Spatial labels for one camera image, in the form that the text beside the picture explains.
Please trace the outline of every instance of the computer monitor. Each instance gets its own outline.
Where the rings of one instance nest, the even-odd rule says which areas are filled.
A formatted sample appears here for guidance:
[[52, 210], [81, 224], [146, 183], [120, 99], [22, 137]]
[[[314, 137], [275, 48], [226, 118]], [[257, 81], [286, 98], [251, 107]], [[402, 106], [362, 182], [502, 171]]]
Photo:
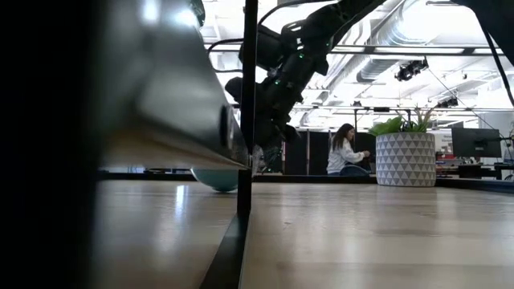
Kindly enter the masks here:
[[375, 156], [377, 151], [377, 138], [366, 132], [358, 132], [355, 134], [355, 147], [356, 152], [367, 150], [371, 156]]
[[502, 157], [500, 131], [484, 128], [452, 128], [456, 157]]

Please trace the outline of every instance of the black pole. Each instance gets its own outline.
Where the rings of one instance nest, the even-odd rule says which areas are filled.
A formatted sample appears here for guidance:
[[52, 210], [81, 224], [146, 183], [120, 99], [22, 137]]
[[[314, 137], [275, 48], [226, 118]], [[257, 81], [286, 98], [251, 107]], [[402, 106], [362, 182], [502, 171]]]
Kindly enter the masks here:
[[353, 118], [355, 119], [355, 137], [353, 138], [353, 147], [354, 148], [355, 148], [355, 144], [357, 143], [357, 122], [358, 122], [358, 120], [357, 120], [357, 112], [358, 111], [359, 111], [358, 109], [355, 109], [353, 111]]
[[[258, 0], [246, 0], [244, 7], [243, 97], [241, 97], [241, 131], [248, 153], [254, 148], [255, 66], [257, 58]], [[238, 215], [248, 216], [251, 209], [251, 170], [239, 171]]]
[[328, 131], [328, 150], [330, 151], [330, 148], [332, 147], [332, 130], [329, 129]]
[[286, 143], [282, 142], [282, 174], [286, 171]]
[[309, 167], [311, 165], [311, 131], [307, 130], [307, 175], [309, 175]]

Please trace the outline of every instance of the woman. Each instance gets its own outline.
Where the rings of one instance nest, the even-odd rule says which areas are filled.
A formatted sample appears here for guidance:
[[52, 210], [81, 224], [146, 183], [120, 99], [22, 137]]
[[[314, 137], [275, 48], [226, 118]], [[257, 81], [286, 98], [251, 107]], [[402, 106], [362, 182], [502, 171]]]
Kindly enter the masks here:
[[351, 142], [355, 136], [355, 128], [351, 124], [343, 124], [332, 138], [328, 155], [327, 173], [329, 176], [368, 177], [369, 171], [356, 165], [369, 152], [355, 153]]

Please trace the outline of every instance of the potted plant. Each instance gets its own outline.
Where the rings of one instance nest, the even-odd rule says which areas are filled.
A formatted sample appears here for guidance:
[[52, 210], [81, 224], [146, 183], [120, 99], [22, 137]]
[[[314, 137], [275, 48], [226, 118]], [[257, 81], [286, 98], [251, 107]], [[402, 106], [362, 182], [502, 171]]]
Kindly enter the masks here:
[[416, 108], [417, 121], [407, 121], [398, 116], [369, 130], [377, 137], [379, 185], [435, 185], [435, 138], [433, 134], [426, 133], [433, 110], [423, 115], [422, 110]]

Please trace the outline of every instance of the jeans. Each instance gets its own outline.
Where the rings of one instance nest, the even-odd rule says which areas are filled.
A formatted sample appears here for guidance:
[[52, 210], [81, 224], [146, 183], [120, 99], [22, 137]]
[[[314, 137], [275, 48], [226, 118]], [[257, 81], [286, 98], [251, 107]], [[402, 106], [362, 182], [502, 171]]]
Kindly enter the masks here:
[[358, 165], [346, 165], [339, 173], [329, 173], [330, 177], [369, 177], [369, 171]]

